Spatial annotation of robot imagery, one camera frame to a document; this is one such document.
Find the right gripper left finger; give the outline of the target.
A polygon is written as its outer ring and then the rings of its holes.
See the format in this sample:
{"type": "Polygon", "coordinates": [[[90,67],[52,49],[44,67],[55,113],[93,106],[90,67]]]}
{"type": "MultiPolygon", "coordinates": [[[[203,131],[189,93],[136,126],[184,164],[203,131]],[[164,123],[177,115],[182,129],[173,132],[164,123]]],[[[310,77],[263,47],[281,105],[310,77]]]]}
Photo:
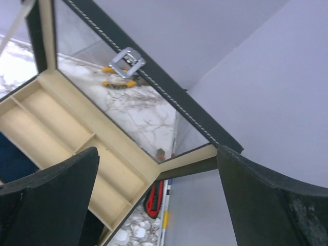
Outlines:
{"type": "Polygon", "coordinates": [[[99,221],[88,206],[98,165],[89,147],[1,185],[1,245],[96,245],[99,221]]]}

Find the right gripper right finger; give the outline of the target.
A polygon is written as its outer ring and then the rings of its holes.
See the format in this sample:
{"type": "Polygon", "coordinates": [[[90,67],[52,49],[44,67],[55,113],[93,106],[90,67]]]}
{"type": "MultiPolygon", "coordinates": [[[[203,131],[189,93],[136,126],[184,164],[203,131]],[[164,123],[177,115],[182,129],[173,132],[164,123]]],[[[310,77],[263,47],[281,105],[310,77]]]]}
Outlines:
{"type": "Polygon", "coordinates": [[[327,245],[327,188],[226,146],[217,149],[217,165],[238,245],[327,245]]]}

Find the black compartment box with lid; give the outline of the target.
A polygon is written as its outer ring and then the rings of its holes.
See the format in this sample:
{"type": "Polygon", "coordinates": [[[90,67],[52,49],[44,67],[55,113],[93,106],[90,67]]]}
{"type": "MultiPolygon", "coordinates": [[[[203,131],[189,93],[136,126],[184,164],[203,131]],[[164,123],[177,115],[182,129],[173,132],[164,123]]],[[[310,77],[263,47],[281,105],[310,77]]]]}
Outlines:
{"type": "Polygon", "coordinates": [[[1,133],[38,171],[89,147],[99,165],[88,211],[107,245],[156,180],[213,170],[217,147],[242,146],[106,15],[95,1],[21,1],[1,50],[27,24],[37,74],[1,97],[1,133]],[[109,89],[102,67],[149,85],[109,89]]]}

